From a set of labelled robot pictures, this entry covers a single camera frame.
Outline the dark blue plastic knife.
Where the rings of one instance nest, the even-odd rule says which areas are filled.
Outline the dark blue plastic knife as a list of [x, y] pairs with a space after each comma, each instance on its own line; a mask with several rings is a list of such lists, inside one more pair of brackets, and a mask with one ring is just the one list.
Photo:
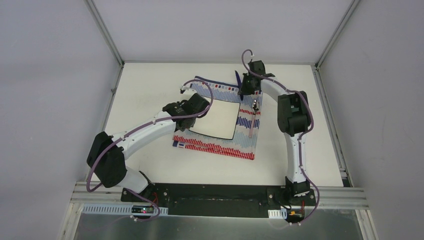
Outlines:
[[236, 82], [237, 82], [237, 88], [238, 88], [238, 92], [237, 95], [240, 97], [240, 100], [243, 101], [244, 100], [244, 95], [242, 94], [241, 90], [242, 90], [242, 80], [240, 78], [239, 73], [235, 70], [235, 77], [236, 77]]

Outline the silver spoon pink handle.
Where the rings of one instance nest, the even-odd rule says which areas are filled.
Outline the silver spoon pink handle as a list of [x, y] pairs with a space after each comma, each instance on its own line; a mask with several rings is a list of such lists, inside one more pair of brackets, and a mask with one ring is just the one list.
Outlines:
[[250, 127], [249, 127], [249, 134], [248, 134], [248, 137], [249, 138], [252, 138], [253, 137], [253, 131], [254, 131], [254, 127], [255, 127], [256, 115], [260, 111], [260, 103], [259, 103], [258, 100], [255, 99], [252, 102], [251, 111], [252, 111], [252, 115], [251, 115], [251, 122], [250, 122]]

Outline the white square plate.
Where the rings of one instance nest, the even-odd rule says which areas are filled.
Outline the white square plate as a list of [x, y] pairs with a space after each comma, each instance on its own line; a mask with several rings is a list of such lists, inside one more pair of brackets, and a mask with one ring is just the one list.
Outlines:
[[197, 118], [189, 130], [207, 137], [232, 140], [240, 110], [239, 102], [215, 99], [206, 116]]

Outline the patterned cloth napkin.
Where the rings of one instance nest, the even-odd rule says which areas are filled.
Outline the patterned cloth napkin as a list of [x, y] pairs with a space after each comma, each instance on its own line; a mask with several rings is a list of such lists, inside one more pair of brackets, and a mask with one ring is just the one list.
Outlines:
[[190, 84], [190, 88], [196, 90], [199, 95], [205, 97], [207, 100], [210, 99], [210, 92], [213, 92], [214, 100], [240, 103], [233, 139], [219, 139], [185, 130], [183, 132], [178, 131], [174, 134], [173, 146], [254, 160], [261, 122], [261, 112], [259, 111], [256, 115], [253, 136], [249, 138], [249, 128], [252, 117], [251, 105], [254, 100], [258, 100], [260, 109], [262, 108], [262, 92], [256, 91], [255, 94], [245, 95], [243, 101], [241, 101], [238, 96], [238, 86], [235, 84], [213, 81], [200, 76], [197, 76], [196, 79], [196, 82]]

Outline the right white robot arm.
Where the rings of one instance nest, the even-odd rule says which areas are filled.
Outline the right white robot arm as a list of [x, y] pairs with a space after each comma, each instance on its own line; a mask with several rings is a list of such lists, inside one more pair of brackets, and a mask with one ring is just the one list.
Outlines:
[[296, 205], [310, 192], [311, 181], [306, 174], [306, 133], [314, 126], [311, 119], [307, 94], [288, 89], [278, 82], [275, 75], [266, 73], [261, 60], [244, 65], [239, 94], [252, 95], [260, 91], [277, 103], [277, 125], [284, 134], [287, 150], [287, 174], [285, 176], [284, 200]]

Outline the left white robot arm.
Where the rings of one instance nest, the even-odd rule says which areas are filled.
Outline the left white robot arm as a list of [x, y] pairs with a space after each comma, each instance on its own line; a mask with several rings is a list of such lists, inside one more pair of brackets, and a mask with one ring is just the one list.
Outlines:
[[112, 135], [98, 133], [86, 160], [89, 176], [99, 179], [98, 187], [119, 186], [131, 190], [140, 202], [149, 201], [153, 183], [141, 171], [127, 166], [126, 160], [158, 138], [193, 127], [196, 118], [206, 115], [212, 103], [212, 99], [194, 93], [188, 99], [168, 103], [140, 126]]

